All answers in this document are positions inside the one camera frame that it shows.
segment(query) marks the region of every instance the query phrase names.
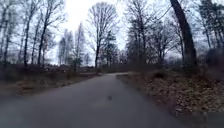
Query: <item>road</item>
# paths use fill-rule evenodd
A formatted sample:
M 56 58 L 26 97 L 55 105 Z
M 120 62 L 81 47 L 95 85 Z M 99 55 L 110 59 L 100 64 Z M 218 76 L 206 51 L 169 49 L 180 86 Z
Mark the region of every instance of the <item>road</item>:
M 1 104 L 0 128 L 183 126 L 111 74 Z

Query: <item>fallen leaves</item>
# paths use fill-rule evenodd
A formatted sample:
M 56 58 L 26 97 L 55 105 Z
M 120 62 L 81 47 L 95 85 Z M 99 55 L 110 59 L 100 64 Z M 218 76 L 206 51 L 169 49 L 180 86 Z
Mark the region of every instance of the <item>fallen leaves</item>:
M 141 74 L 126 77 L 139 83 L 145 94 L 166 105 L 175 115 L 206 115 L 208 112 L 224 111 L 223 85 L 213 83 L 202 75 L 187 78 L 167 70 L 152 72 L 144 77 Z

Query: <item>overcast sky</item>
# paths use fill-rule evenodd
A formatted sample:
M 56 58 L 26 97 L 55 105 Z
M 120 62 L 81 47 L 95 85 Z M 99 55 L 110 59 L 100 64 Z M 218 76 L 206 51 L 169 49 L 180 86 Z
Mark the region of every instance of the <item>overcast sky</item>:
M 119 49 L 124 49 L 125 43 L 126 43 L 126 25 L 124 23 L 124 11 L 125 11 L 125 3 L 123 2 L 117 2 L 117 1 L 124 1 L 124 0 L 66 0 L 66 7 L 65 7 L 65 13 L 67 15 L 67 21 L 61 25 L 61 30 L 68 29 L 70 31 L 75 32 L 80 24 L 80 22 L 83 22 L 83 25 L 85 27 L 85 22 L 88 18 L 88 10 L 91 8 L 94 4 L 100 1 L 109 2 L 111 4 L 114 4 L 117 9 L 117 13 L 119 15 L 120 24 L 122 28 L 118 33 L 116 33 L 117 37 L 117 44 Z M 148 0 L 149 4 L 153 5 L 152 10 L 156 11 L 158 8 L 161 8 L 159 12 L 157 12 L 158 17 L 162 15 L 166 9 L 170 6 L 169 0 Z M 223 3 L 223 0 L 213 0 L 213 2 Z M 50 55 L 54 55 L 54 58 L 57 58 L 56 51 L 52 51 Z M 89 53 L 93 54 L 93 51 L 91 49 L 87 48 L 87 51 Z

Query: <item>ground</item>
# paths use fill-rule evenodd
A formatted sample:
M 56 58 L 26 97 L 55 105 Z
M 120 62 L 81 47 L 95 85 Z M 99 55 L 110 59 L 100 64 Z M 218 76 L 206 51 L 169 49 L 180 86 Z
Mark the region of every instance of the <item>ground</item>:
M 4 102 L 0 113 L 3 128 L 184 128 L 116 74 Z
M 164 69 L 118 75 L 118 78 L 189 127 L 224 126 L 223 84 L 211 81 L 204 74 L 186 77 L 181 72 Z

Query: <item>forest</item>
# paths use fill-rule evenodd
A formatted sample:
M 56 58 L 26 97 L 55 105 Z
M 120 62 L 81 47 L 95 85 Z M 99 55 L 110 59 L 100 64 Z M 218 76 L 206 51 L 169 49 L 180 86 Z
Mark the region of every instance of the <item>forest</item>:
M 120 77 L 146 83 L 140 90 L 171 103 L 175 114 L 223 110 L 217 90 L 223 90 L 224 80 L 224 3 L 166 0 L 167 6 L 159 6 L 150 0 L 117 0 L 125 5 L 121 18 L 116 5 L 98 2 L 72 31 L 60 27 L 67 20 L 65 3 L 0 0 L 3 84 L 16 83 L 29 92 L 58 80 L 63 82 L 56 87 L 74 78 L 135 72 Z

